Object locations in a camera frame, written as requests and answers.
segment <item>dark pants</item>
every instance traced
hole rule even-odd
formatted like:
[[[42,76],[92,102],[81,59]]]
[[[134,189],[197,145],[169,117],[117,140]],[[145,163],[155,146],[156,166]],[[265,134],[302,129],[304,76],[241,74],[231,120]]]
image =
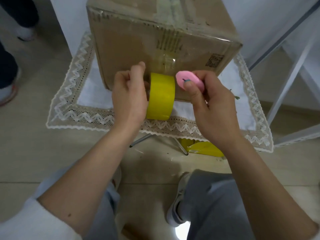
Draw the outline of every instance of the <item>dark pants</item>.
[[[0,0],[0,5],[22,27],[34,27],[39,21],[38,11],[32,0]],[[12,84],[17,73],[18,66],[14,57],[0,42],[0,89]]]

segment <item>shoe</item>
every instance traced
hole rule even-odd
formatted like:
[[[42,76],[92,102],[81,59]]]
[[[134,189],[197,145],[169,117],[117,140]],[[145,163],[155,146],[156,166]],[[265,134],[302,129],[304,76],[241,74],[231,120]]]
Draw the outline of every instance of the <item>shoe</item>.
[[[187,172],[182,175],[179,184],[178,184],[178,191],[176,198],[174,199],[173,203],[171,204],[167,215],[166,215],[166,221],[167,223],[172,227],[177,227],[180,224],[185,223],[186,221],[182,220],[177,212],[177,206],[178,204],[183,200],[184,192],[186,190],[187,183],[189,181],[189,178],[191,176],[191,173]]]
[[[25,27],[18,27],[17,30],[17,37],[21,41],[32,41],[37,37],[37,31],[35,27],[25,28]]]
[[[20,76],[21,76],[21,69],[18,67],[18,73],[14,78],[12,84],[5,88],[0,89],[0,107],[9,103],[17,95],[18,87],[16,86],[16,82],[18,81]]]
[[[122,177],[122,173],[121,173],[121,168],[119,165],[117,170],[114,172],[114,174],[111,178],[111,182],[113,183],[116,191],[118,191],[118,188],[119,188],[119,185],[121,182],[121,177]]]

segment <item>packing tape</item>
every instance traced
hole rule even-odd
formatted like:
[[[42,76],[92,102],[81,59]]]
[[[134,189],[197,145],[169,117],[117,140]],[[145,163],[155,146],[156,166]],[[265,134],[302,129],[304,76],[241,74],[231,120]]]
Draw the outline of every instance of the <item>packing tape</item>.
[[[150,74],[149,105],[146,118],[167,120],[174,107],[175,81],[173,76]]]

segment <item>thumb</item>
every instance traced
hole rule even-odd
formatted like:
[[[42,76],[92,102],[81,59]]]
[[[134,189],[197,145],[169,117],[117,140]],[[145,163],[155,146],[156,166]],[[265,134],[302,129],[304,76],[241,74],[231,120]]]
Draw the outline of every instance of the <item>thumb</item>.
[[[202,93],[193,81],[184,82],[183,87],[191,97],[194,112],[208,109]]]

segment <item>right hand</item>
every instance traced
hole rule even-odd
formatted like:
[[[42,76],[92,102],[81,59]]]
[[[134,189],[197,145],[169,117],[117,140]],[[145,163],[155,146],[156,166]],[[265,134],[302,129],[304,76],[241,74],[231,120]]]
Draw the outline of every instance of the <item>right hand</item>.
[[[193,73],[204,82],[206,88],[202,94],[194,82],[184,83],[184,88],[191,97],[198,129],[219,149],[230,148],[243,138],[237,119],[235,96],[222,85],[214,72]]]

